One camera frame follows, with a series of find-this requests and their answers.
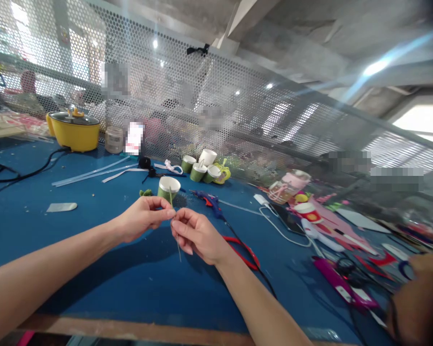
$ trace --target blue glue gun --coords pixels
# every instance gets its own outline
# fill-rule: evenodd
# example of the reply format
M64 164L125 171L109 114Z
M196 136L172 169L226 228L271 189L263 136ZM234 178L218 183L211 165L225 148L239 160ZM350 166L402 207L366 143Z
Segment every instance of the blue glue gun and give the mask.
M211 207L213 210L213 214L217 219L223 219L223 212L218 206L218 197L209 195L205 191L193 191L190 190L197 198L203 199L205 201L205 205L207 207Z

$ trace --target red and white cup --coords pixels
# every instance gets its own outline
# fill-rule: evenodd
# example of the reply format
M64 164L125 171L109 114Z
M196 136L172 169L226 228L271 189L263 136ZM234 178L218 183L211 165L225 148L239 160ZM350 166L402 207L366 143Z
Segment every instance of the red and white cup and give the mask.
M300 203L293 208L301 217L307 219L311 223L321 223L322 217L312 203Z

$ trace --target glass jar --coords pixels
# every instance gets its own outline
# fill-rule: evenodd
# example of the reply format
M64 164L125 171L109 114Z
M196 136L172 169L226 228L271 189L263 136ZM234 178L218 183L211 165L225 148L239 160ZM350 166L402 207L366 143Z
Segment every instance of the glass jar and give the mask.
M311 176L308 173L293 170L269 187L268 198L276 203L284 204L308 185L310 180Z
M106 130L104 147L111 154L118 154L124 148L123 130L117 126L109 126Z

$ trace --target ceiling light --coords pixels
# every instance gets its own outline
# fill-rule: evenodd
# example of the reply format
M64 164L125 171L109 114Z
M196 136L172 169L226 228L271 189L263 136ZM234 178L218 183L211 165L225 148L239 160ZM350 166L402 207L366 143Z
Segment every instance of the ceiling light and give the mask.
M387 67L389 64L389 61L387 60L380 60L372 65L369 65L364 72L362 73L364 76L372 76L373 74L376 74L383 70L385 67Z

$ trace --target pot lid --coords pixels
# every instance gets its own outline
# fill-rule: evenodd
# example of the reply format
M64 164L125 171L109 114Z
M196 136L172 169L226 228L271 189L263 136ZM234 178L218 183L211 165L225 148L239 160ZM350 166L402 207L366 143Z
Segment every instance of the pot lid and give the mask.
M90 117L85 115L83 112L77 112L77 108L74 109L72 115L67 112L52 112L50 113L50 117L54 120L61 121L63 123L76 124L76 125L96 125L99 124L100 121L94 117Z

